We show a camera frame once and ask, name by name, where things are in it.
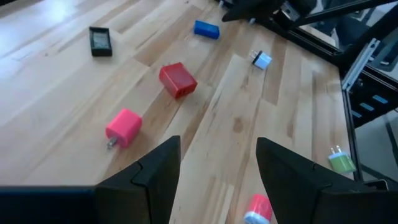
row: blue block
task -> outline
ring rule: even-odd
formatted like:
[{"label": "blue block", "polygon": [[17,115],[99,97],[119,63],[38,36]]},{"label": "blue block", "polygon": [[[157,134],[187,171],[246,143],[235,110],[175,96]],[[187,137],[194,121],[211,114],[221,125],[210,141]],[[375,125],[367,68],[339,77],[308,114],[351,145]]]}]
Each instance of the blue block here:
[{"label": "blue block", "polygon": [[193,27],[193,33],[204,35],[212,39],[218,39],[220,36],[220,30],[218,26],[208,24],[207,22],[195,21],[195,26]]}]

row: green power adapter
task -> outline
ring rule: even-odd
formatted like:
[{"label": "green power adapter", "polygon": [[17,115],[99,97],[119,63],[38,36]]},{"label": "green power adapter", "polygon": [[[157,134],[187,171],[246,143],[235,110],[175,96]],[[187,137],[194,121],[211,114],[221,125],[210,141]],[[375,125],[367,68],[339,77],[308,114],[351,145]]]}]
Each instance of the green power adapter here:
[{"label": "green power adapter", "polygon": [[329,161],[333,170],[339,174],[348,174],[356,171],[355,165],[351,157],[342,152],[339,146],[336,146],[338,152],[331,148],[332,155],[329,156]]}]

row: white power adapter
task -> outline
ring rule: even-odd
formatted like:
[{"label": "white power adapter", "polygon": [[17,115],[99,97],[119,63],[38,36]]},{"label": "white power adapter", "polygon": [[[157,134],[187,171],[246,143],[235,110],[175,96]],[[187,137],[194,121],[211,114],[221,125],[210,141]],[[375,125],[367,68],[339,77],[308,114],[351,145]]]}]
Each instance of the white power adapter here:
[{"label": "white power adapter", "polygon": [[253,58],[252,64],[263,70],[267,68],[272,60],[272,58],[265,54],[262,50],[260,50],[260,52],[255,52],[252,50],[250,56]]}]

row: wood grain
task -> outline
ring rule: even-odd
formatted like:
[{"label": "wood grain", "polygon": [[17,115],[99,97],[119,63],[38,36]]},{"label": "wood grain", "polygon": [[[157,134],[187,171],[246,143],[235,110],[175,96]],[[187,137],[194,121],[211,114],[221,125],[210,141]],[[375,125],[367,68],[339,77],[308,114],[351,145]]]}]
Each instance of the wood grain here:
[{"label": "wood grain", "polygon": [[[258,137],[330,168],[331,147],[349,152],[338,69],[261,26],[222,23],[224,13],[211,0],[0,8],[0,184],[96,184],[178,134],[170,223],[242,223],[252,195],[266,194]],[[192,34],[196,19],[218,25],[220,39]],[[113,57],[91,56],[89,26],[110,28]],[[267,70],[251,64],[251,50],[272,57]],[[179,100],[158,78],[176,62],[198,80]],[[143,126],[129,148],[108,151],[104,129],[122,108]]]}]

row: pink power adapter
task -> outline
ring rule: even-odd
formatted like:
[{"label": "pink power adapter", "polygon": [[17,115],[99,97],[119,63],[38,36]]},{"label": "pink power adapter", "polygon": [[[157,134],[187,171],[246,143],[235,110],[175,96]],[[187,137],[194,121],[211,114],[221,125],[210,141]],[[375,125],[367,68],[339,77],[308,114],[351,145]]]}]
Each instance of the pink power adapter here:
[{"label": "pink power adapter", "polygon": [[108,149],[112,149],[115,144],[121,148],[126,148],[136,137],[142,126],[142,118],[133,113],[129,109],[123,109],[119,114],[107,125],[105,129]]}]

